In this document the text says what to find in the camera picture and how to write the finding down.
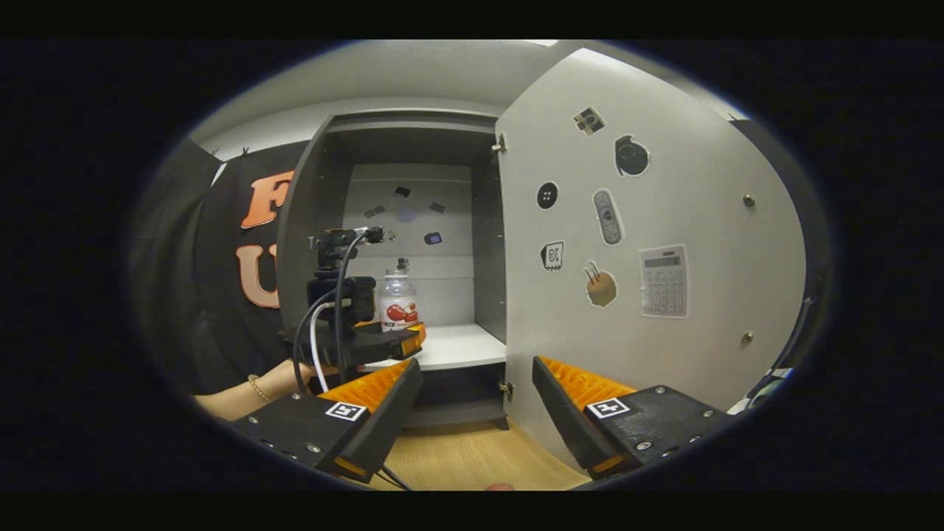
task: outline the sticker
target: sticker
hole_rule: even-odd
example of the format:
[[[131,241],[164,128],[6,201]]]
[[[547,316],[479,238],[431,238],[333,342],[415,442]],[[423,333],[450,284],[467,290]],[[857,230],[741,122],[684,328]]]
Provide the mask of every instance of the sticker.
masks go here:
[[[416,213],[414,209],[410,207],[403,207],[400,209],[400,212],[396,213],[396,219],[400,223],[410,223],[414,219],[416,219],[417,215],[418,214]]]
[[[362,405],[354,405],[353,403],[344,403],[338,402],[334,404],[331,409],[328,410],[325,415],[329,417],[334,417],[336,419],[350,420],[353,422],[357,420],[357,417],[361,415],[367,408]]]
[[[645,317],[688,317],[688,263],[684,245],[639,251],[642,314]]]
[[[610,399],[604,400],[603,402],[589,403],[587,404],[587,407],[589,407],[590,411],[593,411],[593,414],[599,419],[606,419],[607,417],[619,415],[620,413],[626,413],[630,410],[629,406],[621,402],[619,399]]]
[[[583,134],[587,136],[593,136],[593,133],[606,127],[603,119],[592,107],[587,107],[586,110],[574,116],[574,121],[577,122],[577,129],[583,131]]]
[[[592,260],[583,269],[587,276],[587,298],[590,304],[598,308],[606,308],[616,299],[616,278],[608,271],[597,268]]]
[[[545,182],[537,189],[537,206],[541,210],[550,210],[557,202],[557,184],[552,181]]]
[[[609,190],[599,189],[593,194],[593,204],[597,211],[599,232],[603,243],[615,247],[623,241],[623,223],[620,221],[616,203]]]
[[[616,171],[619,177],[625,178],[626,175],[642,175],[649,167],[649,151],[642,145],[632,141],[632,135],[625,135],[616,140]]]
[[[548,271],[560,271],[564,266],[564,242],[551,242],[541,249],[541,262]]]

